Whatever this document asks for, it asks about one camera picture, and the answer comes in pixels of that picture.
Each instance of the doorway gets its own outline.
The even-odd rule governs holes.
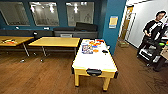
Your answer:
[[[125,15],[124,23],[123,23],[123,26],[122,26],[121,35],[120,35],[121,40],[125,39],[126,33],[128,31],[128,26],[129,26],[129,23],[130,23],[132,14],[133,14],[132,13],[133,7],[134,6],[128,6],[127,7],[127,11],[126,11],[126,15]]]

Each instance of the table leg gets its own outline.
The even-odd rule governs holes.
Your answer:
[[[109,77],[105,77],[104,85],[103,85],[103,91],[106,91],[108,89],[109,83],[110,83],[110,78]]]
[[[45,53],[45,49],[44,49],[43,46],[42,46],[42,49],[43,49],[44,56],[47,56],[46,53]]]
[[[23,47],[24,47],[24,49],[25,49],[25,51],[26,51],[27,56],[29,56],[29,53],[28,53],[28,51],[27,51],[26,46],[25,46],[24,43],[23,43]]]
[[[75,74],[75,86],[79,86],[79,75]]]
[[[76,55],[76,47],[74,47],[74,50],[75,50],[75,55]]]

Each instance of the wooden table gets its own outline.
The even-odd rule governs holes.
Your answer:
[[[97,77],[104,77],[103,91],[106,91],[111,78],[116,78],[118,71],[117,67],[108,51],[106,44],[101,43],[98,46],[99,52],[93,52],[93,54],[83,54],[82,45],[89,44],[90,40],[83,40],[76,58],[73,62],[72,69],[75,73],[75,86],[79,86],[79,76],[90,76],[88,70],[93,69],[95,71],[101,71],[101,75]]]
[[[47,56],[44,46],[74,47],[76,54],[76,47],[78,46],[79,40],[80,38],[42,37],[29,45],[42,46],[44,56]]]
[[[15,36],[0,36],[0,46],[17,46],[20,44],[23,44],[24,50],[27,54],[27,56],[29,56],[29,53],[26,49],[26,46],[24,44],[24,42],[33,39],[33,37],[15,37]],[[12,44],[8,44],[8,43],[4,43],[4,40],[14,40],[15,43]]]

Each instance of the wooden floor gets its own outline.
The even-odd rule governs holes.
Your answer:
[[[28,58],[25,52],[0,52],[0,94],[168,94],[168,67],[154,72],[137,59],[136,51],[132,46],[116,47],[113,58],[119,75],[111,79],[107,92],[102,91],[104,79],[98,77],[80,76],[80,86],[75,87],[74,53],[51,54],[41,63],[41,52],[30,52]]]

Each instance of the box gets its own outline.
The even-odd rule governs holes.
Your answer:
[[[167,45],[163,48],[160,55],[168,60],[168,46]]]
[[[118,41],[118,46],[122,48],[127,48],[129,47],[129,43],[127,43],[126,41]]]

